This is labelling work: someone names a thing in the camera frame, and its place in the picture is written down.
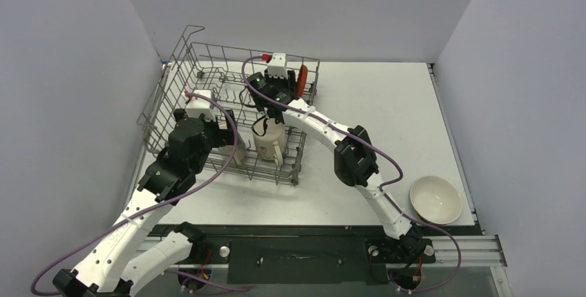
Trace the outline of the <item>cream mug with floral print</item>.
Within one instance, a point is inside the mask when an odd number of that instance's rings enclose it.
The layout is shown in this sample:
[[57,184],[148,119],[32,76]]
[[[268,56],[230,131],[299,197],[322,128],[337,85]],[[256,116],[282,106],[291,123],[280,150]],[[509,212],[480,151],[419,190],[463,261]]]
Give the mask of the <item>cream mug with floral print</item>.
[[274,118],[261,117],[251,127],[256,152],[262,160],[275,163],[277,168],[284,164],[285,125]]

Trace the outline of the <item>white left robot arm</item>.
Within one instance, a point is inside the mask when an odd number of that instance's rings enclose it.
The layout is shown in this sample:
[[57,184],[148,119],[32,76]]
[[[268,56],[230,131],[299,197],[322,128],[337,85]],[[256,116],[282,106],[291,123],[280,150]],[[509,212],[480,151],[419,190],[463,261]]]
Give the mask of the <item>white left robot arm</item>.
[[135,252],[160,219],[188,194],[212,150],[237,142],[234,114],[221,111],[226,128],[219,126],[213,114],[175,111],[175,126],[163,149],[147,167],[113,227],[82,261],[53,278],[61,296],[134,296],[177,262],[204,258],[205,235],[188,222],[148,251],[139,256]]

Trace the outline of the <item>white bowl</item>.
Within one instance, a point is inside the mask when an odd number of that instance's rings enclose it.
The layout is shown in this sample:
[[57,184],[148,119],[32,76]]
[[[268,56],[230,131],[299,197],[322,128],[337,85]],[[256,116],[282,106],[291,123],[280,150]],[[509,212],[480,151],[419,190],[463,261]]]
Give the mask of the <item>white bowl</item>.
[[457,189],[437,176],[424,176],[415,180],[409,190],[409,199],[421,219],[441,226],[454,223],[463,209]]

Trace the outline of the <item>red plastic plate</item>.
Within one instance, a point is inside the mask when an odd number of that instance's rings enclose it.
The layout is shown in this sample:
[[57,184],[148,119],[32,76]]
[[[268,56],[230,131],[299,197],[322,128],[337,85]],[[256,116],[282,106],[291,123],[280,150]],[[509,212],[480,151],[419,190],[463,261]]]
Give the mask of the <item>red plastic plate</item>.
[[308,67],[304,64],[301,65],[301,67],[299,68],[299,73],[297,76],[297,81],[296,81],[296,94],[299,97],[303,96],[304,90],[305,90],[305,85],[307,83],[307,78],[308,78]]

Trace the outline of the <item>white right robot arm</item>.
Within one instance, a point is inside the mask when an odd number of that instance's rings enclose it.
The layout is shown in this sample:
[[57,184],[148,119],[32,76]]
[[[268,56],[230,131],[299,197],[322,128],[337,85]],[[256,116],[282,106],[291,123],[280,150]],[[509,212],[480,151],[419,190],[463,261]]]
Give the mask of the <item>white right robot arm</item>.
[[408,260],[425,250],[426,244],[413,220],[381,189],[384,181],[364,127],[351,128],[327,118],[294,93],[271,85],[262,73],[250,75],[245,84],[260,111],[300,129],[333,154],[334,174],[368,203],[386,236],[392,238],[390,251],[396,259]]

